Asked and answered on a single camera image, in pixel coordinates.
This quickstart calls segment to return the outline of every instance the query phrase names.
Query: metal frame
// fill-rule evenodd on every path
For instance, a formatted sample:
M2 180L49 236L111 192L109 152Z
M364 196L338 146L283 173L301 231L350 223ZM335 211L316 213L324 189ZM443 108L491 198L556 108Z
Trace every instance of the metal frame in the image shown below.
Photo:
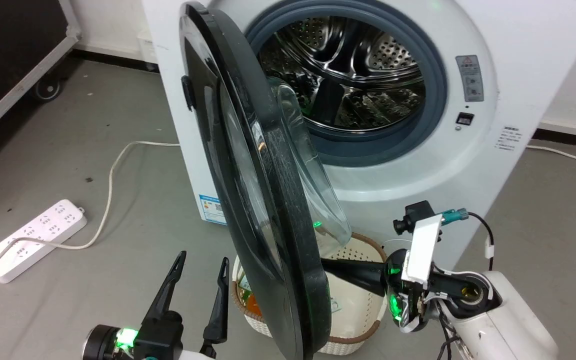
M82 28L75 17L75 12L70 0L59 0L63 14L68 22L66 28L65 38L53 48L46 57L44 57L26 76L23 77L5 96L0 99L0 119L7 111L30 89L32 86L41 79L48 71L50 71L59 60L66 55L71 48L80 40Z

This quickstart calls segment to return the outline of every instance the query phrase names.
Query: white basket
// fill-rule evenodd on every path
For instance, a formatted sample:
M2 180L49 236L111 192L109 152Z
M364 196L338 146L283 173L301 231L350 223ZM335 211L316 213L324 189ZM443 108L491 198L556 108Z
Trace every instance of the white basket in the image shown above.
M329 259L364 260L368 262L385 262L386 253L374 240L361 234L352 233L350 242L337 251ZM264 319L247 310L240 299L238 282L244 271L237 257L232 268L233 300L238 309L244 313L247 323L258 333L272 337ZM341 310L332 314L332 328L328 342L319 349L320 353L332 355L348 355L363 346L381 323L388 301L386 298L372 294L366 290L343 281L334 275L327 274L330 296L337 301Z

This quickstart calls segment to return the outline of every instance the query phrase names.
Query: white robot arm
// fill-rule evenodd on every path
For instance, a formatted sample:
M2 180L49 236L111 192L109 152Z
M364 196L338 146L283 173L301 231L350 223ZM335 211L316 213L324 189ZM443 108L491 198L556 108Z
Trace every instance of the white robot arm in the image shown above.
M445 301L438 301L441 311L459 337L455 341L465 360L555 360L558 347L548 330L519 292L498 271L485 276L501 297L501 305L482 314L459 319Z
M450 359L454 343L464 360L555 360L557 344L502 273L455 272L434 264L441 227L468 215L465 209L435 214L427 201L409 205L404 219L393 223L398 234L413 234L410 250L394 251L385 263L321 259L322 267L329 275L388 297L393 320L402 333L421 331L429 321L439 321L446 342L438 359L446 350ZM96 326L84 344L83 360L217 358L213 345L227 339L229 262L227 258L222 262L204 342L194 352L183 349L181 315L168 309L185 259L182 251L140 330Z
M420 330L424 317L436 317L447 333L446 342L454 341L464 360L555 360L557 344L501 272L452 272L432 263L442 224L446 224L446 218L438 214L419 219L414 226L413 243L404 257L400 276L408 286L399 290L403 294L398 297L404 299L404 309L421 311L402 314L402 332ZM462 287L464 297L457 299L431 284L438 281L434 276L437 274L444 278L478 279L483 291ZM425 294L421 302L427 305L425 308L407 303L415 289Z

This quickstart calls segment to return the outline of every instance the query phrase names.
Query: connector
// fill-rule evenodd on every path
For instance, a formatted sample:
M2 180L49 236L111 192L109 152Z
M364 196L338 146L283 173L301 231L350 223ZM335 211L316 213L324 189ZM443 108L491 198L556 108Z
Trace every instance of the connector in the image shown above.
M466 220L469 217L468 210L466 210L465 207L462 207L461 209L458 210L455 209L446 210L442 212L441 215L443 215L443 221L441 222L442 226L454 223L455 221Z

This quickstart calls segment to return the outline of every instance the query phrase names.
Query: white power strip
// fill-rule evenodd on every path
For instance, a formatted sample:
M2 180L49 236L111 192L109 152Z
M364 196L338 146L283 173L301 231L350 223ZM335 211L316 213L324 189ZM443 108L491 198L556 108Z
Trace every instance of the white power strip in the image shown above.
M62 244L86 223L83 209L69 200L61 200L3 239L0 242L0 253L10 242L20 238ZM9 283L53 250L54 246L19 240L0 259L0 283Z

